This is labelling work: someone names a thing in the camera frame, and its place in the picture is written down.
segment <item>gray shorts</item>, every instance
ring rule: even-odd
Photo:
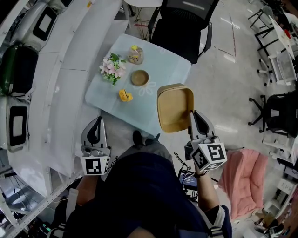
[[[156,154],[156,155],[159,155],[161,157],[164,157],[165,159],[167,159],[171,163],[173,163],[172,162],[172,156],[169,153],[169,151],[167,150],[167,148],[164,145],[160,144],[158,141],[152,140],[152,139],[147,139],[146,140],[146,145],[138,145],[138,146],[133,145],[126,152],[124,152],[119,157],[119,159],[121,159],[123,157],[126,157],[128,155],[135,154],[135,153],[140,153],[140,152]]]

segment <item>black office chair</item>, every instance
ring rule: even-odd
[[[163,0],[148,24],[151,43],[165,48],[192,64],[211,47],[212,23],[209,22],[219,0]],[[152,30],[160,12],[154,34]],[[206,45],[201,53],[201,30],[208,26]]]
[[[264,99],[263,108],[254,99],[249,98],[250,102],[254,102],[257,105],[258,109],[261,111],[261,115],[254,122],[249,122],[248,125],[254,125],[263,118],[263,129],[260,130],[260,133],[264,132],[265,124],[267,124],[267,131],[270,130],[273,133],[285,135],[287,137],[297,137],[297,91],[272,95],[267,101],[264,95],[261,95],[261,98]],[[278,116],[271,116],[271,109],[278,111]]]

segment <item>light blue tablecloth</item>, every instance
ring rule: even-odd
[[[117,39],[109,52],[119,54],[121,59],[127,60],[127,53],[132,45],[143,49],[144,62],[140,65],[127,62],[126,74],[115,86],[97,72],[86,92],[85,100],[142,131],[157,135],[161,131],[157,114],[157,90],[164,85],[184,83],[191,64],[168,50],[126,34]],[[131,83],[132,72],[139,69],[149,74],[149,82],[144,86],[134,86]],[[134,99],[131,102],[122,102],[119,97],[121,89],[132,93]]]

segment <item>pink sofa cushion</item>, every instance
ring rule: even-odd
[[[263,205],[264,179],[259,180],[264,178],[265,158],[263,155],[260,156],[259,152],[249,149],[228,152],[228,161],[218,185],[231,201],[231,219],[255,210],[260,204]]]

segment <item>shoe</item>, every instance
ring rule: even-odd
[[[132,140],[134,141],[135,146],[144,145],[143,137],[139,131],[134,131],[134,133],[132,134]]]

